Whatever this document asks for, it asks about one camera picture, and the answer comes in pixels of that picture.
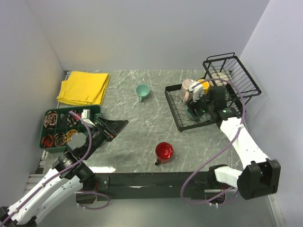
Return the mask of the pink mug dark interior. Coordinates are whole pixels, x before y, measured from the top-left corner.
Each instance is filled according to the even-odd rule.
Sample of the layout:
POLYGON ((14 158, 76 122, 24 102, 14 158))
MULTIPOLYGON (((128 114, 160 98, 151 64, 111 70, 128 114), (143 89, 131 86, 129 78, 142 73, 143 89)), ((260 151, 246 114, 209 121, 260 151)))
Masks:
POLYGON ((182 100, 183 104, 193 99, 193 93, 190 93, 188 89, 192 84, 196 85, 197 83, 197 81, 192 79, 186 79, 182 82, 179 97, 182 100))

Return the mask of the grey-green glazed mug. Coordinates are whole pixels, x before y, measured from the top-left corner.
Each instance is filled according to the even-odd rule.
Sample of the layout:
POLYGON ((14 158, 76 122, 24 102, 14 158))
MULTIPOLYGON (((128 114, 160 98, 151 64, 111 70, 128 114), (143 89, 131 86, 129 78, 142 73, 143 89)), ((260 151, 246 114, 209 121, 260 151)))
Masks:
POLYGON ((199 120, 201 119, 200 116, 193 116, 193 115, 189 112, 188 106, 187 106, 187 105, 185 106, 185 112, 186 112, 187 117, 188 117, 190 120, 192 120, 192 121, 199 121, 199 120))

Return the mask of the yellow mug black handle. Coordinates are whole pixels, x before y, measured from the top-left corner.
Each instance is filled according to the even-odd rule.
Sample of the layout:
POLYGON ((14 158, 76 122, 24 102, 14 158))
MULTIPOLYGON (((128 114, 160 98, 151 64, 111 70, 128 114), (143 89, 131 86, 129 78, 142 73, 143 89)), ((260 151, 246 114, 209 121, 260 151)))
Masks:
POLYGON ((208 93, 208 90, 210 88, 210 83, 208 81, 205 81, 204 79, 198 79, 197 82, 201 83, 203 86, 203 90, 205 95, 208 93))

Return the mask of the cream floral mug green interior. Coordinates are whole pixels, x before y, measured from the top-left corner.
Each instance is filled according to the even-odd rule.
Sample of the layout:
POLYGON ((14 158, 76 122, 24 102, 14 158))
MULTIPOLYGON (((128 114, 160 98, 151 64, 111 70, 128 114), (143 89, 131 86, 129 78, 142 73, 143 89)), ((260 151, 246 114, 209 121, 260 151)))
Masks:
POLYGON ((227 81, 230 81, 229 73, 214 72, 211 76, 214 79, 209 82, 211 86, 226 86, 228 84, 227 81))

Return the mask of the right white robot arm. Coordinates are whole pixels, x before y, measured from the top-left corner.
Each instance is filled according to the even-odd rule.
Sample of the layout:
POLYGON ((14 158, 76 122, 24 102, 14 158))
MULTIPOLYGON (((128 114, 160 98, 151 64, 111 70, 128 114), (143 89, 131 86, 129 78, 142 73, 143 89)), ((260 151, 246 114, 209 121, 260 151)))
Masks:
POLYGON ((193 95, 186 103, 188 112, 196 117, 210 115, 231 142, 243 166, 241 171, 226 165, 210 167, 207 177, 209 186, 219 188, 223 183, 227 184, 238 189, 246 200, 276 193, 281 165, 258 147, 245 128, 242 116, 233 107, 227 106, 224 87, 210 87, 205 92, 203 85, 195 82, 188 91, 193 95))

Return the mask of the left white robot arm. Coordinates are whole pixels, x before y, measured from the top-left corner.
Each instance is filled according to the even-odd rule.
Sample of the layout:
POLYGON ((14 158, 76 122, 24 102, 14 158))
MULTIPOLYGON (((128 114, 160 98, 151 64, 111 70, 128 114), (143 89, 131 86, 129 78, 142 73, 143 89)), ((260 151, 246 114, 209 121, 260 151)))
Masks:
POLYGON ((9 207, 0 209, 2 227, 36 227, 55 207, 81 189, 94 186, 95 174, 84 163, 103 142, 111 142, 129 123, 102 117, 90 128, 80 120, 87 133, 72 135, 66 150, 26 195, 9 207))

